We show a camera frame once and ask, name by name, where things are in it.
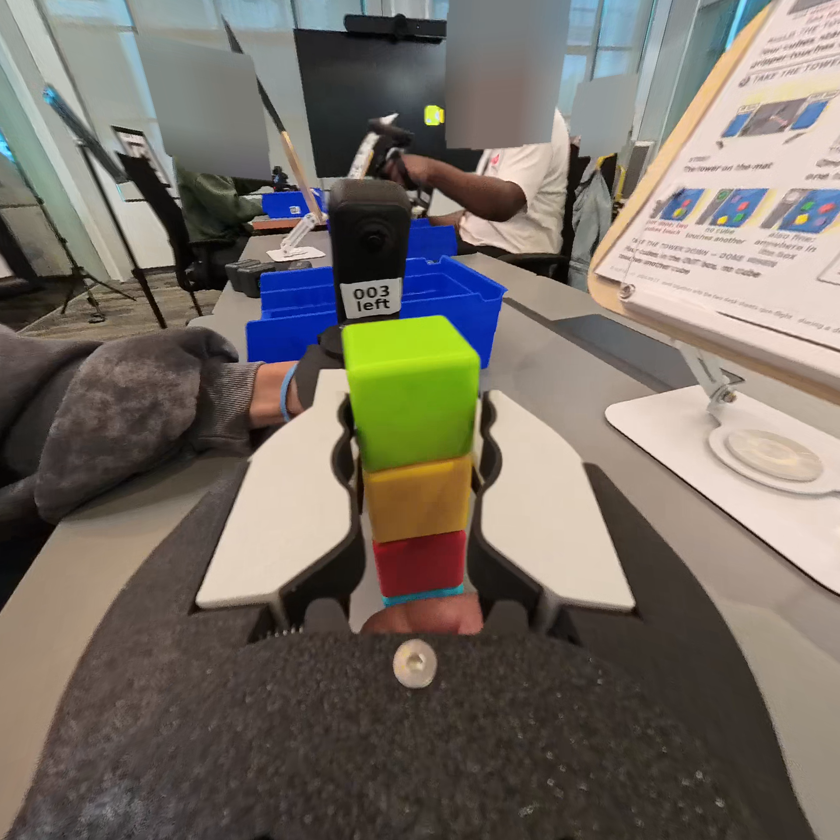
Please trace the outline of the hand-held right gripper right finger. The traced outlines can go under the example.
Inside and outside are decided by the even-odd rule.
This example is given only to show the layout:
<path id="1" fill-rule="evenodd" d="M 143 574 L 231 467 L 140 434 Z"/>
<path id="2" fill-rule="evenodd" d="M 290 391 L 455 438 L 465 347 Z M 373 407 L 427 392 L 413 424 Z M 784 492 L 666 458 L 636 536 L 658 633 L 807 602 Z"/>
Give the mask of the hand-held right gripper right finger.
<path id="1" fill-rule="evenodd" d="M 467 575 L 485 629 L 546 634 L 570 609 L 633 615 L 636 600 L 585 463 L 502 391 L 479 400 Z"/>

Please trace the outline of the black screen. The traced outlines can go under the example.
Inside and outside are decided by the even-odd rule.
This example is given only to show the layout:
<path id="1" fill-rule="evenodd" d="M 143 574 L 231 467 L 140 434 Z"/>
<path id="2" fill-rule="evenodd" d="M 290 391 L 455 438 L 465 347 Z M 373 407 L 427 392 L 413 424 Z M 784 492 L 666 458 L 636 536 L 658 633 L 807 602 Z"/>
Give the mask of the black screen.
<path id="1" fill-rule="evenodd" d="M 297 28 L 293 32 L 312 156 L 322 179 L 345 176 L 371 119 L 396 113 L 409 151 L 475 170 L 481 152 L 445 141 L 445 41 Z"/>

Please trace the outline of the red cube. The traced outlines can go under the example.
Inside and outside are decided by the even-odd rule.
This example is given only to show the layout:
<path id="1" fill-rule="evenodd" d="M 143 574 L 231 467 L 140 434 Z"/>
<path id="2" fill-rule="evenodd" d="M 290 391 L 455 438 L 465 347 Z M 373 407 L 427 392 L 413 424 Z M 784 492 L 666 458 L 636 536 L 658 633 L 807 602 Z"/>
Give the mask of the red cube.
<path id="1" fill-rule="evenodd" d="M 391 542 L 374 540 L 372 548 L 381 595 L 404 595 L 465 584 L 465 530 Z"/>

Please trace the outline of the blue plastic bin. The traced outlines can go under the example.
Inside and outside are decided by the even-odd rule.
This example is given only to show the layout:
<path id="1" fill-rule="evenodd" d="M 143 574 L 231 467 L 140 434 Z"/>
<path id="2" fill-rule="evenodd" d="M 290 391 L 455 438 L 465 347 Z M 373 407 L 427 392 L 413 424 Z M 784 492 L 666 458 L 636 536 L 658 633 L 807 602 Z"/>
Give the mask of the blue plastic bin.
<path id="1" fill-rule="evenodd" d="M 321 333 L 338 324 L 331 267 L 270 272 L 260 284 L 260 316 L 245 328 L 249 361 L 298 360 Z M 446 317 L 478 353 L 485 370 L 506 291 L 453 257 L 410 258 L 400 316 Z"/>
<path id="2" fill-rule="evenodd" d="M 437 262 L 443 257 L 454 257 L 458 253 L 456 227 L 452 225 L 432 225 L 428 218 L 412 220 L 406 257 Z"/>
<path id="3" fill-rule="evenodd" d="M 301 191 L 263 192 L 259 194 L 262 212 L 269 218 L 300 218 L 310 213 Z"/>

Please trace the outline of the black white tag sign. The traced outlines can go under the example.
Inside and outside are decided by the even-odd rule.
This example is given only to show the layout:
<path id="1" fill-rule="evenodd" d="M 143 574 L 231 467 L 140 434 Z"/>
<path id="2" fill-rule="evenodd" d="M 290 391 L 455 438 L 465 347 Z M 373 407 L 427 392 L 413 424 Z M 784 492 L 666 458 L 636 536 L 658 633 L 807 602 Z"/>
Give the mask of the black white tag sign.
<path id="1" fill-rule="evenodd" d="M 163 164 L 154 152 L 154 148 L 150 144 L 144 132 L 138 129 L 128 129 L 118 125 L 112 125 L 111 132 L 119 144 L 121 153 L 133 158 L 145 159 L 152 169 L 152 172 L 163 185 L 167 194 L 169 194 L 170 197 L 175 198 L 176 195 L 172 189 L 170 176 L 167 174 L 165 167 L 163 167 Z M 117 185 L 117 190 L 124 203 L 138 203 L 143 201 L 136 185 L 130 185 L 128 182 L 125 182 Z"/>
<path id="2" fill-rule="evenodd" d="M 133 248 L 123 229 L 119 216 L 111 205 L 110 199 L 106 194 L 103 183 L 99 177 L 98 170 L 95 168 L 92 161 L 96 161 L 99 167 L 109 174 L 111 180 L 114 182 L 114 185 L 117 187 L 120 187 L 125 183 L 130 183 L 130 178 L 124 169 L 114 160 L 113 156 L 102 146 L 96 134 L 89 129 L 89 127 L 72 110 L 67 101 L 61 97 L 57 89 L 47 83 L 43 88 L 42 96 L 45 103 L 52 108 L 57 116 L 59 116 L 60 120 L 75 138 L 82 159 L 88 169 L 94 185 L 98 189 L 100 198 L 108 211 L 112 225 L 114 226 L 123 250 L 128 257 L 132 277 L 140 285 L 143 296 L 145 297 L 145 300 L 147 301 L 159 327 L 161 329 L 167 329 L 167 322 L 157 300 L 154 297 L 144 269 L 140 266 L 140 263 L 134 254 Z"/>

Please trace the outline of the grey wood-edged desk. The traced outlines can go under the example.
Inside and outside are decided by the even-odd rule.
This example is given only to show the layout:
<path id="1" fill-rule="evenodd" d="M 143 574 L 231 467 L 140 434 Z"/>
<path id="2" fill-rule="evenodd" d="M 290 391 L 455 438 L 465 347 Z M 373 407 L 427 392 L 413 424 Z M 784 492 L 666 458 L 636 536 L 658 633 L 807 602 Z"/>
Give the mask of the grey wood-edged desk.
<path id="1" fill-rule="evenodd" d="M 288 233 L 274 232 L 268 234 L 257 234 L 248 240 L 244 251 L 244 257 L 262 258 L 267 257 L 271 250 L 279 249 Z M 303 245 L 309 245 L 324 253 L 324 257 L 312 261 L 315 267 L 330 266 L 332 264 L 331 245 L 329 242 L 328 229 L 323 226 L 316 226 L 307 237 L 302 240 Z M 187 324 L 190 327 L 207 326 L 211 327 L 216 319 L 231 318 L 234 322 L 244 324 L 251 320 L 258 320 L 261 314 L 259 298 L 249 298 L 243 292 L 234 290 L 227 283 L 222 290 L 219 299 L 214 305 L 212 312 L 202 317 L 194 317 Z"/>

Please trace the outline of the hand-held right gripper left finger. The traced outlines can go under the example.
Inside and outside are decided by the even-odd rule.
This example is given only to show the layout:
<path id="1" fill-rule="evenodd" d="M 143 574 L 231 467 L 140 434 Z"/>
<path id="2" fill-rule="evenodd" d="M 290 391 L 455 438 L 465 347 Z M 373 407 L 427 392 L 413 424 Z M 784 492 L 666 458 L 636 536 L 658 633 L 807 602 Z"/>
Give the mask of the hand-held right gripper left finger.
<path id="1" fill-rule="evenodd" d="M 267 609 L 276 629 L 341 631 L 366 564 L 347 392 L 320 392 L 251 456 L 196 608 Z"/>

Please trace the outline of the cyan cube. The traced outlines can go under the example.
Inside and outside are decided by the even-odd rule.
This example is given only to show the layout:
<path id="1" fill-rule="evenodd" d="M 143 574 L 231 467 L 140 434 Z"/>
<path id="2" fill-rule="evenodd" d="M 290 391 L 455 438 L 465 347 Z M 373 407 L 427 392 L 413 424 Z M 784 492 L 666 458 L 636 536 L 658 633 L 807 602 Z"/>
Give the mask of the cyan cube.
<path id="1" fill-rule="evenodd" d="M 465 593 L 465 586 L 460 584 L 456 587 L 449 587 L 444 589 L 420 591 L 414 593 L 407 593 L 404 595 L 383 595 L 382 602 L 384 607 L 401 606 L 411 602 L 422 602 L 435 599 L 444 599 L 451 596 L 462 595 Z"/>

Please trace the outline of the person's left forearm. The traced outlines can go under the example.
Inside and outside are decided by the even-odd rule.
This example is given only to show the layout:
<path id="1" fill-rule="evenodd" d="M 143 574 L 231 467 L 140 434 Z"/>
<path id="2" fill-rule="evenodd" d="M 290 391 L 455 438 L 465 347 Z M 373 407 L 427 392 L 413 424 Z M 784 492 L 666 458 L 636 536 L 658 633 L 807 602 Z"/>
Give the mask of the person's left forearm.
<path id="1" fill-rule="evenodd" d="M 247 454 L 284 424 L 292 362 L 241 362 L 205 328 L 108 342 L 2 327 L 2 540 L 68 513 L 169 459 Z"/>

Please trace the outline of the black video bar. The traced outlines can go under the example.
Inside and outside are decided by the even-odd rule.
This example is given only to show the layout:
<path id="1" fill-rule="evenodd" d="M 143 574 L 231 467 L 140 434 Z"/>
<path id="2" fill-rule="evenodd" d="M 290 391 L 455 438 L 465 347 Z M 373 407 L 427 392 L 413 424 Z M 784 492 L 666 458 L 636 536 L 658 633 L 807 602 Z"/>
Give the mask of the black video bar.
<path id="1" fill-rule="evenodd" d="M 447 23 L 439 19 L 346 14 L 343 26 L 349 35 L 387 39 L 393 43 L 423 41 L 440 43 L 447 37 Z"/>

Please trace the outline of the yellow cube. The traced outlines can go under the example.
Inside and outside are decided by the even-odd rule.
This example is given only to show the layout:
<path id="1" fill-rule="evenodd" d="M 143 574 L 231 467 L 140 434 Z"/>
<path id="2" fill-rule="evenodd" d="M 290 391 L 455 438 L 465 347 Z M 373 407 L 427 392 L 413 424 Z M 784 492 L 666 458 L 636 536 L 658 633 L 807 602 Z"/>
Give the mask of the yellow cube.
<path id="1" fill-rule="evenodd" d="M 473 458 L 362 471 L 372 538 L 390 543 L 466 529 Z"/>

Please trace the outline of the printed instruction sheet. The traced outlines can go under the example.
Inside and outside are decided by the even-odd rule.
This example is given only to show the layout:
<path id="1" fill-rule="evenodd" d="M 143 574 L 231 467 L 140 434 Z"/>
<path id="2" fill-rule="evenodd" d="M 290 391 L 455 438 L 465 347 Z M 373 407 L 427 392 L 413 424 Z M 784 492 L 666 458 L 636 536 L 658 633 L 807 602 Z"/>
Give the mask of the printed instruction sheet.
<path id="1" fill-rule="evenodd" d="M 838 350 L 839 4 L 775 2 L 725 58 L 596 273 Z"/>

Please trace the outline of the grey jacket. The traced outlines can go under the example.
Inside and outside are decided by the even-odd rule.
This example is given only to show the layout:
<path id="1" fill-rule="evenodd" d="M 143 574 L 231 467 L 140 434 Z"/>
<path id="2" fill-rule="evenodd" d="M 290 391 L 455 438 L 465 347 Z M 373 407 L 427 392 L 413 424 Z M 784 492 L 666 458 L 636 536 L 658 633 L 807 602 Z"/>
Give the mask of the grey jacket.
<path id="1" fill-rule="evenodd" d="M 592 258 L 613 222 L 613 197 L 596 163 L 583 171 L 574 193 L 572 240 L 568 268 L 569 285 L 588 291 L 587 279 Z"/>

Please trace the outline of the green cube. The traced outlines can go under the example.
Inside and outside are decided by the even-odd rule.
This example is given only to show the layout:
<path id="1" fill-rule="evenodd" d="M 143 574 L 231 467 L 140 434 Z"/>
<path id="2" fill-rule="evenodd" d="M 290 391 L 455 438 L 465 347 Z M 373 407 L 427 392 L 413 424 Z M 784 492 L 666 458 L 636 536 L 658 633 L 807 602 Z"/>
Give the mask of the green cube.
<path id="1" fill-rule="evenodd" d="M 351 324 L 342 331 L 342 344 L 367 471 L 469 453 L 480 357 L 446 317 Z"/>

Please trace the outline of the black office chair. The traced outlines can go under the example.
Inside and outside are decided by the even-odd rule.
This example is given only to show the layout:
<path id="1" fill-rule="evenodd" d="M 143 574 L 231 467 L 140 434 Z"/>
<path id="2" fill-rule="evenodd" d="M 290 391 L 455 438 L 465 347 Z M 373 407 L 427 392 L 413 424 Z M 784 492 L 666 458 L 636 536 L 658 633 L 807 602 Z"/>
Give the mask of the black office chair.
<path id="1" fill-rule="evenodd" d="M 121 153 L 117 153 L 117 157 L 163 226 L 174 258 L 177 284 L 189 295 L 197 315 L 202 316 L 195 293 L 210 288 L 214 273 L 213 254 L 228 248 L 231 243 L 225 239 L 192 241 L 181 207 L 153 172 L 150 163 L 144 158 Z"/>

